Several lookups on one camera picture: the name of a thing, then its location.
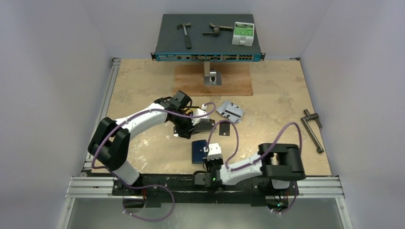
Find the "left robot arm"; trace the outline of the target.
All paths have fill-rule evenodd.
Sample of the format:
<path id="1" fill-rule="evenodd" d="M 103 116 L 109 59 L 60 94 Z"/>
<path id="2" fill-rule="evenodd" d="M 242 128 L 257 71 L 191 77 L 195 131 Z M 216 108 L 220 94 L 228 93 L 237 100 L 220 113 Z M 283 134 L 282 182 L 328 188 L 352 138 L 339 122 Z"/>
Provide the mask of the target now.
<path id="1" fill-rule="evenodd" d="M 182 91 L 173 97 L 155 100 L 147 108 L 124 118 L 103 118 L 96 128 L 88 152 L 95 160 L 124 182 L 130 195 L 142 190 L 142 176 L 127 160 L 130 141 L 144 131 L 167 121 L 174 124 L 177 136 L 191 138 L 202 119 L 207 119 L 206 106 L 187 114 L 191 98 Z"/>

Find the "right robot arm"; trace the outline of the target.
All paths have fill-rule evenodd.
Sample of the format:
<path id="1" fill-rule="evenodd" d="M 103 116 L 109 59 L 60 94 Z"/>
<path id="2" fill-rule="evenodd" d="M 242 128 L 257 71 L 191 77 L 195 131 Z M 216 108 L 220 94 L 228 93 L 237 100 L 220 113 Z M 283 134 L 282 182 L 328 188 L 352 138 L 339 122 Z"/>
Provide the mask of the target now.
<path id="1" fill-rule="evenodd" d="M 235 186 L 254 177 L 266 177 L 269 179 L 269 190 L 274 194 L 280 194 L 288 188 L 290 182 L 304 180 L 306 174 L 298 145 L 275 144 L 265 155 L 271 145 L 271 143 L 260 144 L 256 154 L 226 166 L 220 145 L 209 144 L 203 151 L 207 154 L 204 161 L 211 165 L 211 170 L 195 174 L 194 185 L 198 188 L 215 189 Z"/>

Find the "navy blue card holder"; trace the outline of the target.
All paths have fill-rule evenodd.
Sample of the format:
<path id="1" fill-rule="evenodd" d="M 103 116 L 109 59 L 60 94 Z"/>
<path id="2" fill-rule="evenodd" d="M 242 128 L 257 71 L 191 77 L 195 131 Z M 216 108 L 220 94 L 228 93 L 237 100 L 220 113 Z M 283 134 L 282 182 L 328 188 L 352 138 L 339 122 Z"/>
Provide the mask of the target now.
<path id="1" fill-rule="evenodd" d="M 193 164 L 202 164 L 204 163 L 204 158 L 207 156 L 207 153 L 204 151 L 206 147 L 206 140 L 197 140 L 192 141 L 192 163 Z"/>

